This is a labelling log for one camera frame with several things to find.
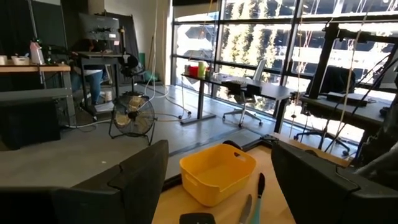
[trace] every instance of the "office chair wheel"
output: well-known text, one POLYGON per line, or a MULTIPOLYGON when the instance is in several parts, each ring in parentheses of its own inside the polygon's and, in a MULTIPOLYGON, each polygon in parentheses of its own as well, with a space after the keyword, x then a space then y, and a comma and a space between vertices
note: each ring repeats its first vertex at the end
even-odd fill
POLYGON ((348 151, 343 151, 343 156, 349 156, 349 152, 348 151))

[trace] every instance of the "concrete floor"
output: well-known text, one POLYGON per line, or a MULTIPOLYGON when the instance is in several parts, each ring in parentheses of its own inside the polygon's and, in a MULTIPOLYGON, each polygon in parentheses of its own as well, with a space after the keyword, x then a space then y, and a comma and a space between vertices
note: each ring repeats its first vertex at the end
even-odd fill
MULTIPOLYGON (((144 87, 137 86, 136 90, 144 91, 144 87)), ((163 88, 157 87, 157 90, 162 91, 163 88)), ((181 89, 170 87, 169 91, 169 98, 182 104, 181 89)), ((147 95, 152 96, 153 93, 150 88, 147 89, 147 95)), ((184 98, 186 109, 190 110, 192 116, 195 117, 197 94, 185 91, 184 98)), ((182 114, 180 107, 171 104, 165 98, 154 98, 152 104, 156 113, 175 116, 182 114)), ((259 126, 258 122, 251 118, 246 118, 243 129, 239 129, 236 125, 238 115, 228 116, 223 122, 221 119, 223 113, 231 110, 233 110, 231 105, 206 98, 204 114, 216 114, 215 119, 181 126, 177 121, 165 122, 165 120, 176 120, 172 116, 157 115, 159 121, 155 127, 154 142, 168 139, 170 146, 171 157, 166 178, 179 173, 178 161, 183 156, 227 139, 232 139, 238 144, 246 144, 258 139, 260 137, 258 134, 271 133, 274 129, 274 121, 266 117, 263 117, 263 126, 259 126)), ((124 136, 111 139, 108 136, 108 127, 109 124, 98 124, 95 130, 87 133, 83 131, 88 131, 92 127, 82 130, 74 129, 62 133, 59 141, 28 146, 17 151, 1 151, 0 186, 71 187, 125 160, 147 146, 144 138, 124 136)), ((301 131, 293 127, 292 133, 301 131)), ((284 124, 282 134, 289 135, 289 133, 290 125, 284 124)), ((316 147, 319 140, 319 137, 310 136, 304 137, 303 142, 316 147)), ((335 147, 332 153, 341 156, 341 152, 342 148, 335 147)))

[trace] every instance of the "knife blade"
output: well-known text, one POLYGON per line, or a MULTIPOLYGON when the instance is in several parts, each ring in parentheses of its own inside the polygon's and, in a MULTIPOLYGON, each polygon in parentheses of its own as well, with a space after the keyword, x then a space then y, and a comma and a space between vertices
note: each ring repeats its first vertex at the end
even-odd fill
POLYGON ((242 209, 241 216, 239 218, 239 224, 245 224, 246 220, 249 218, 251 210, 251 195, 248 195, 248 199, 246 199, 246 203, 242 209))

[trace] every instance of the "plastic bin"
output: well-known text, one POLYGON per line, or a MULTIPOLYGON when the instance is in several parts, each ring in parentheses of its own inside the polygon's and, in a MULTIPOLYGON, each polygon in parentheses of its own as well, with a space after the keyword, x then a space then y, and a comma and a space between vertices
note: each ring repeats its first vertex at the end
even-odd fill
POLYGON ((249 154, 220 144, 180 160, 182 185, 202 205, 213 207, 241 190, 255 166, 249 154))

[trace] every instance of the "desk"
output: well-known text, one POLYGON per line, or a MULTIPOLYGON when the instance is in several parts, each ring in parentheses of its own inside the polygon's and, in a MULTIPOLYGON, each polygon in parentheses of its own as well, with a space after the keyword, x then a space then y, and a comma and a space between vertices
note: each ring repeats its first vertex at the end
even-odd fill
MULTIPOLYGON (((312 114, 318 117, 331 118, 334 120, 340 120, 341 113, 343 112, 343 104, 338 105, 336 111, 331 115, 331 112, 336 106, 336 102, 326 100, 325 96, 319 96, 318 99, 310 99, 306 96, 300 99, 305 103, 305 107, 312 114)), ((345 115, 343 118, 344 123, 351 124, 358 128, 364 129, 364 134, 362 136, 359 147, 362 143, 367 140, 367 138, 375 134, 381 127, 384 118, 380 115, 379 110, 383 106, 390 106, 391 102, 385 100, 375 99, 376 103, 368 103, 365 107, 359 107, 354 115, 351 115, 355 106, 347 105, 345 115)))
POLYGON ((198 77, 191 77, 190 75, 185 75, 182 74, 182 76, 185 76, 187 78, 193 78, 196 80, 200 81, 200 86, 199 86, 199 99, 198 99, 198 114, 197 118, 193 119, 188 119, 186 121, 182 121, 181 124, 191 124, 195 123, 198 121, 202 121, 204 119, 210 119, 214 118, 216 115, 211 114, 207 116, 203 116, 203 100, 205 97, 205 82, 211 83, 214 85, 219 85, 219 86, 224 86, 223 81, 227 80, 241 80, 246 82, 247 84, 251 85, 256 85, 256 86, 261 86, 261 94, 259 96, 268 98, 270 100, 275 100, 278 101, 279 104, 277 105, 277 111, 276 111, 276 122, 275 122, 275 128, 274 131, 279 133, 280 129, 282 128, 283 120, 284 120, 284 114, 285 114, 285 109, 286 105, 289 101, 290 96, 294 92, 294 90, 284 87, 284 86, 279 86, 279 85, 273 85, 271 83, 264 83, 260 81, 255 81, 252 79, 248 78, 242 78, 242 77, 234 77, 231 75, 223 75, 220 74, 218 75, 217 79, 211 77, 211 78, 198 78, 198 77))
MULTIPOLYGON (((119 58, 124 57, 123 54, 109 54, 101 52, 77 52, 80 59, 80 67, 84 70, 85 65, 112 65, 115 71, 114 82, 116 89, 116 98, 119 97, 119 58)), ((84 74, 81 74, 82 86, 83 86, 83 97, 85 99, 83 109, 92 115, 93 119, 96 121, 96 112, 88 107, 87 100, 87 89, 86 89, 86 79, 84 74)))
POLYGON ((59 72, 62 76, 63 87, 46 88, 41 90, 0 92, 0 101, 31 100, 38 98, 66 98, 70 124, 75 124, 75 106, 70 83, 70 67, 68 65, 0 65, 0 73, 16 72, 59 72))
MULTIPOLYGON (((273 136, 299 149, 313 150, 319 157, 328 159, 340 166, 348 166, 348 161, 306 146, 280 134, 274 133, 273 136)), ((257 195, 257 182, 260 172, 266 177, 266 189, 261 199, 261 223, 295 223, 275 176, 271 162, 271 149, 265 146, 256 146, 248 151, 248 154, 255 158, 257 166, 244 189, 227 198, 219 205, 208 208, 198 203, 181 185, 178 185, 160 195, 153 224, 175 224, 178 223, 180 215, 193 212, 211 213, 217 223, 238 223, 248 194, 252 195, 253 204, 256 201, 255 196, 257 195)))

